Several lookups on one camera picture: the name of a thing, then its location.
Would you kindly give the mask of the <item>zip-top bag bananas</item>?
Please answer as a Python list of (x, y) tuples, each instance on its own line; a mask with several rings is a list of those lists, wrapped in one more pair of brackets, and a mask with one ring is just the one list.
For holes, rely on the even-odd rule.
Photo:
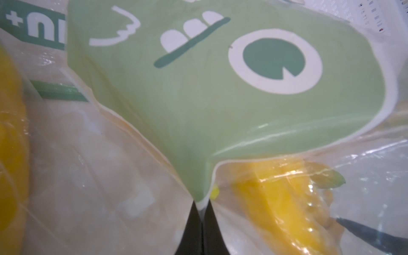
[(69, 255), (32, 207), (31, 168), (51, 170), (56, 155), (35, 121), (50, 123), (32, 82), (1, 45), (1, 254)]
[(11, 11), (29, 43), (102, 113), (169, 163), (210, 213), (222, 167), (276, 254), (338, 255), (302, 153), (379, 127), (408, 49), (382, 32), (283, 1), (69, 1)]

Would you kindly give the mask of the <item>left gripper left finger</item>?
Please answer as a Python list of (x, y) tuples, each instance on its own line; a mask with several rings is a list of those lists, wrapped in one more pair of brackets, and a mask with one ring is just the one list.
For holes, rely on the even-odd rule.
[(192, 203), (186, 227), (175, 255), (203, 254), (203, 224), (196, 204)]

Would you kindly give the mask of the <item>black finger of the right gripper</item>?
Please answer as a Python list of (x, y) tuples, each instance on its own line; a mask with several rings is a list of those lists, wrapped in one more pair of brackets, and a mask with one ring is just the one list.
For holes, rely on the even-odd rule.
[(408, 254), (407, 238), (395, 237), (345, 218), (337, 218), (336, 221), (357, 238), (388, 255)]

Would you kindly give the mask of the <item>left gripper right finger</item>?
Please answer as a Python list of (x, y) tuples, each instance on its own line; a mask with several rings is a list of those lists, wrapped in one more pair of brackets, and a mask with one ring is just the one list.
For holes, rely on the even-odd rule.
[(230, 255), (211, 201), (208, 203), (203, 218), (203, 255)]

